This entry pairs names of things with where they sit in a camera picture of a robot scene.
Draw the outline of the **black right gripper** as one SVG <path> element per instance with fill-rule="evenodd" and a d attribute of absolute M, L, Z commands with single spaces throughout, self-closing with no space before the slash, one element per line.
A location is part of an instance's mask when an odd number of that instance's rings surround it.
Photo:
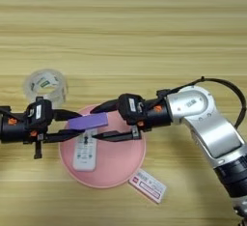
<path fill-rule="evenodd" d="M 91 114 L 117 110 L 118 101 L 108 100 L 90 111 Z M 131 132 L 107 131 L 94 135 L 97 140 L 122 142 L 141 139 L 141 132 L 151 131 L 154 127 L 169 126 L 172 122 L 165 99 L 144 100 L 140 96 L 130 97 Z"/>

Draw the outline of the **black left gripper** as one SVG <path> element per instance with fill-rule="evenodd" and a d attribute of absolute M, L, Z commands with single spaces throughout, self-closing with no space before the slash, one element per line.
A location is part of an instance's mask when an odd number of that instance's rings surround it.
<path fill-rule="evenodd" d="M 81 117 L 81 114 L 66 109 L 54 109 L 55 121 L 68 121 Z M 52 122 L 50 110 L 26 110 L 13 113 L 10 107 L 0 107 L 0 142 L 2 144 L 22 142 L 35 144 L 34 159 L 42 158 L 41 142 L 56 143 L 68 141 L 83 133 L 83 130 L 62 129 L 57 133 L 47 133 Z"/>

